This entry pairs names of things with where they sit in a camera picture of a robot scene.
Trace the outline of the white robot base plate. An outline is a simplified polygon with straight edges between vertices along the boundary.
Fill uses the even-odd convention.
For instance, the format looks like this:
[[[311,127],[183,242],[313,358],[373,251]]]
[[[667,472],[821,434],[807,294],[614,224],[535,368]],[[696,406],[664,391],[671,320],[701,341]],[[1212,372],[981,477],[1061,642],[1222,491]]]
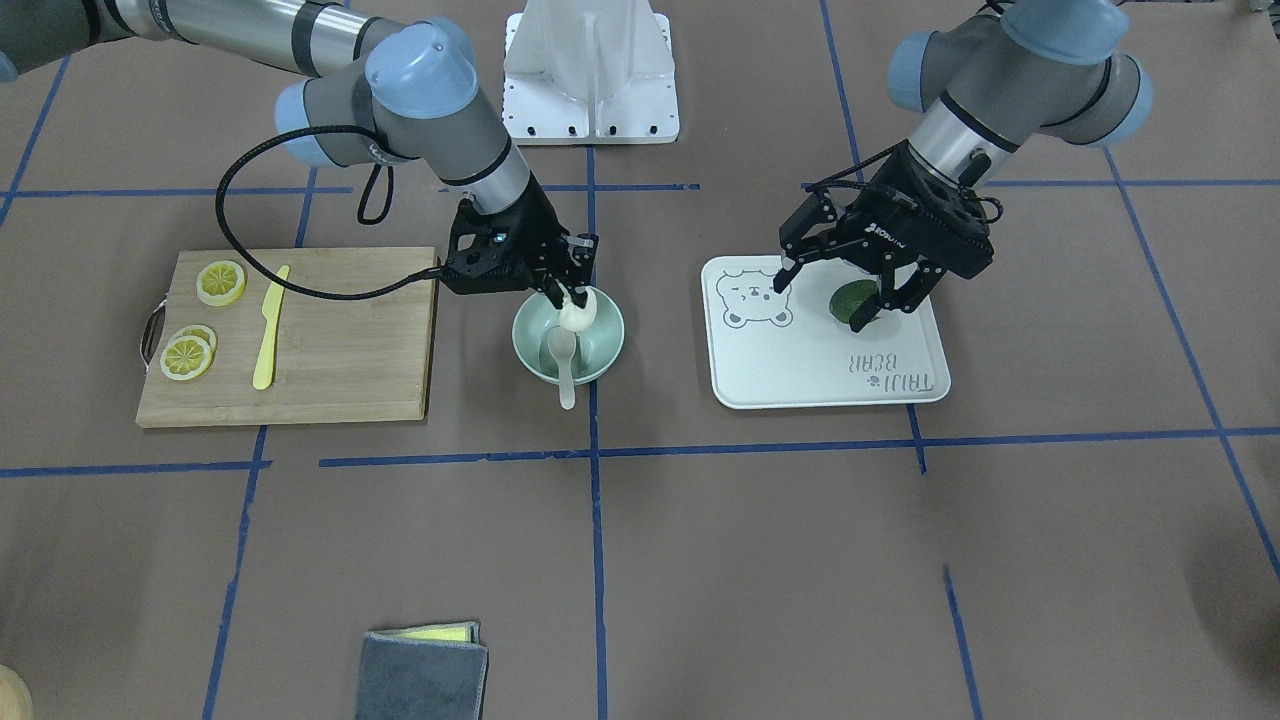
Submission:
[[[502,118],[521,146],[672,143],[669,18],[648,1],[529,1],[504,28]]]

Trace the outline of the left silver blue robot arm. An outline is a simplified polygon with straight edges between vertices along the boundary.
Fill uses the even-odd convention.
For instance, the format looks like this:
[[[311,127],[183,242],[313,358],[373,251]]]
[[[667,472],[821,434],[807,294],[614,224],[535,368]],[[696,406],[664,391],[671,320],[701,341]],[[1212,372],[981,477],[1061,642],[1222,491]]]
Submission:
[[[904,140],[806,188],[780,227],[776,292],[804,266],[838,259],[876,291],[847,319],[915,311],[947,275],[970,279],[995,258],[979,190],[1029,137],[1119,143],[1155,104],[1147,69],[1119,47],[1128,15],[1108,1],[989,1],[948,32],[908,36],[887,72],[893,102],[922,114]]]

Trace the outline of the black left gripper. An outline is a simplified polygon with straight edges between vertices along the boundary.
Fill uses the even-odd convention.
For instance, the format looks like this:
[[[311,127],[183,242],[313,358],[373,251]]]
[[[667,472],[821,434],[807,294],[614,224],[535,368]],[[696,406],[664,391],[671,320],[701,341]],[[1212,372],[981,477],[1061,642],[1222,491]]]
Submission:
[[[979,199],[972,188],[932,172],[906,140],[841,172],[840,184],[860,193],[842,206],[828,188],[814,184],[780,227],[776,293],[786,291],[810,263],[840,259],[878,272],[877,296],[847,325],[858,333],[881,311],[914,313],[946,270],[970,279],[993,261]],[[896,284],[897,270],[916,259],[924,260],[904,284]]]

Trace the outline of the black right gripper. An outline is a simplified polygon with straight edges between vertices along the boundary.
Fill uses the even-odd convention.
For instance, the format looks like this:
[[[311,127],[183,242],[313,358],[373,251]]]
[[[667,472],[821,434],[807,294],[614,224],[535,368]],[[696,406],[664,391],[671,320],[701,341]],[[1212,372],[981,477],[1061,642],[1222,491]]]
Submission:
[[[591,233],[563,236],[541,190],[526,190],[513,205],[488,215],[463,199],[439,278],[458,295],[534,290],[561,310],[566,301],[588,301],[599,242]]]

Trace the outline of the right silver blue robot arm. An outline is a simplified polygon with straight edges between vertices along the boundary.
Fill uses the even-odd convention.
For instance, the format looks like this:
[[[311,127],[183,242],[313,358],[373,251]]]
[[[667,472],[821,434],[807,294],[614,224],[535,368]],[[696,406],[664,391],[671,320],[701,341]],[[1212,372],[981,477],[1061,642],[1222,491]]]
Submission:
[[[256,154],[285,147],[311,167],[369,164],[387,177],[421,160],[460,195],[445,260],[411,282],[593,306],[598,238],[561,224],[452,20],[401,24],[332,1],[5,1],[1,14],[6,82],[124,38],[215,47],[296,73],[275,104],[276,136]]]

